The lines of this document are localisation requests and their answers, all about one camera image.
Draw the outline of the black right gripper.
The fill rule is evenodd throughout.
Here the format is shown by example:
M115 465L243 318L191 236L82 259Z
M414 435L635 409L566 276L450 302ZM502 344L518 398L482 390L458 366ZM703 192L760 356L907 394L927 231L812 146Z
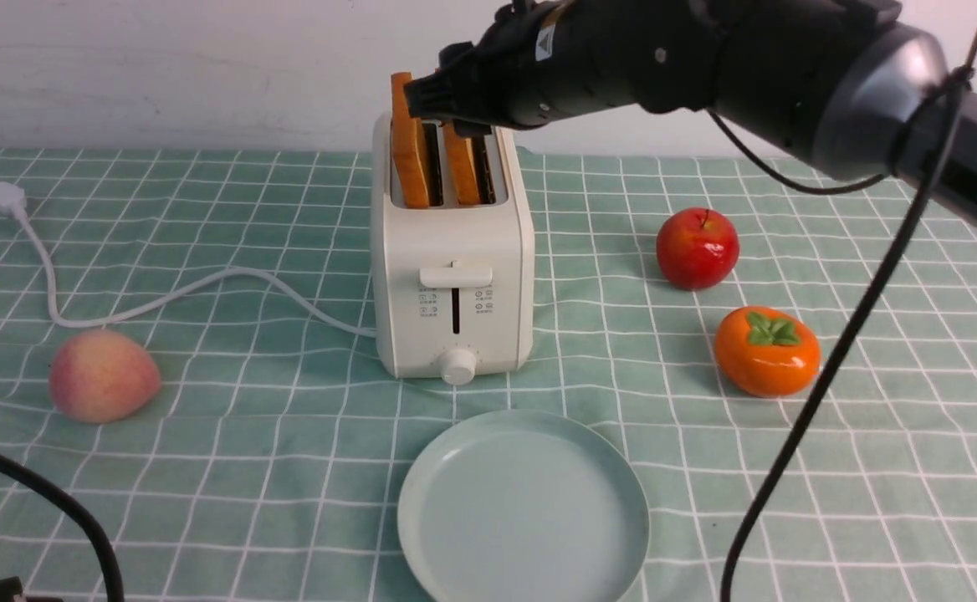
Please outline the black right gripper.
M405 84L406 107L466 140L627 106L702 110L718 53L707 1L514 1Z

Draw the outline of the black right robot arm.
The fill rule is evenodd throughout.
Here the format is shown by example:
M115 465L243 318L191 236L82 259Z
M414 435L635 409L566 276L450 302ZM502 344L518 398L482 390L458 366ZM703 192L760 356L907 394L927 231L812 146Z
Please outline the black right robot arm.
M515 1L406 84L412 115L538 129L637 105L707 110L839 181L934 166L944 51L895 1Z

